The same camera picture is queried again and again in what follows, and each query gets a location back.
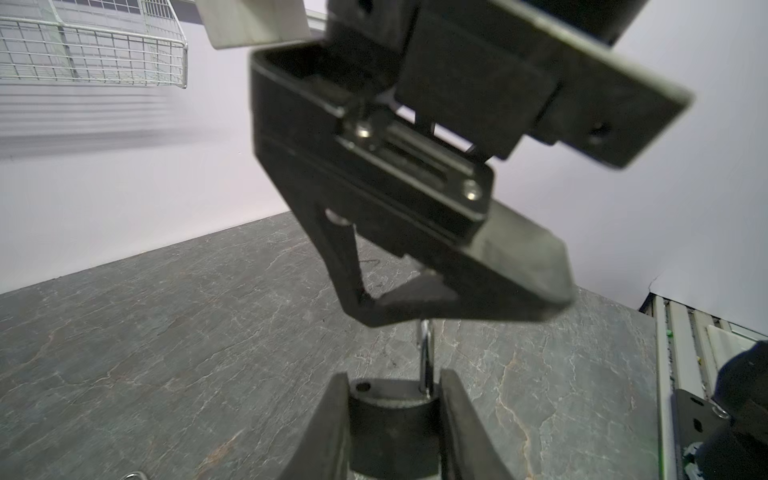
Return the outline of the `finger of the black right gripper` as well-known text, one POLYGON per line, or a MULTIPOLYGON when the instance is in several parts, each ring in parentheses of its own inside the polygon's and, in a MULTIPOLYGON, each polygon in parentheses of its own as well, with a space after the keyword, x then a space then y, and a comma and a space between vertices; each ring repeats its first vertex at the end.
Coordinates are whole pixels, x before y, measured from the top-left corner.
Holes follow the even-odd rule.
POLYGON ((538 322, 574 300, 567 249, 491 197, 494 173, 418 131, 389 86, 319 43, 252 53, 254 152, 344 312, 538 322))

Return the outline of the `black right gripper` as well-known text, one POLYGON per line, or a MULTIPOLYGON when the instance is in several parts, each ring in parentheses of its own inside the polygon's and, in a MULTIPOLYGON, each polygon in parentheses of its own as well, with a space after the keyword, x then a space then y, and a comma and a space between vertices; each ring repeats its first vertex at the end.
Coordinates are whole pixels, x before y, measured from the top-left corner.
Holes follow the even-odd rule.
POLYGON ((326 40, 397 103, 505 158, 523 136, 629 165, 692 93, 614 45, 640 1, 330 1, 326 40))

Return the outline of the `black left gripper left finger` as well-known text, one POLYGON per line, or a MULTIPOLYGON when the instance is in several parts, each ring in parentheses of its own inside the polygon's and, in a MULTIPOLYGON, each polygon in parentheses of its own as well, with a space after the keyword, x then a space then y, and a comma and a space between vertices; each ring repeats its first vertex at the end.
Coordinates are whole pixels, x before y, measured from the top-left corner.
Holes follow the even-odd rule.
POLYGON ((349 380, 334 374, 279 479, 344 480, 351 445, 349 380))

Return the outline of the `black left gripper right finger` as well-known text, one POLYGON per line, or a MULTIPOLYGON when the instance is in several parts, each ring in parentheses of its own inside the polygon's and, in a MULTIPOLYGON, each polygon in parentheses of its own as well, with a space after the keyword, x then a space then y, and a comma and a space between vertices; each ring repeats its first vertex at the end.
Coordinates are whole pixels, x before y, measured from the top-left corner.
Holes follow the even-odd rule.
POLYGON ((450 369, 440 372, 440 425, 442 479, 513 479, 450 369))

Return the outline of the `dark grey padlock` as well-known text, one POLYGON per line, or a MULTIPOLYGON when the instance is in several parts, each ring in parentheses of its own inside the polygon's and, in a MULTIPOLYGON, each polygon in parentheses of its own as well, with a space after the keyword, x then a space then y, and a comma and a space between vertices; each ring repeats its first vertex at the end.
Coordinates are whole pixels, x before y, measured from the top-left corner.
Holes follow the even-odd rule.
POLYGON ((361 378, 350 383, 350 470, 374 479, 426 479, 440 472, 439 391, 434 328, 417 322, 416 380, 361 378))

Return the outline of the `blue padlock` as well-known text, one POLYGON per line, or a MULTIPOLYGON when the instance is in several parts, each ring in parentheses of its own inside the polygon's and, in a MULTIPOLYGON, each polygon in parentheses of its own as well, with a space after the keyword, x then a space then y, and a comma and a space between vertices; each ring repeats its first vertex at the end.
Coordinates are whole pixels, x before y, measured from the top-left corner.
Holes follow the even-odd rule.
POLYGON ((148 480, 148 476, 141 471, 133 471, 125 474, 121 480, 148 480))

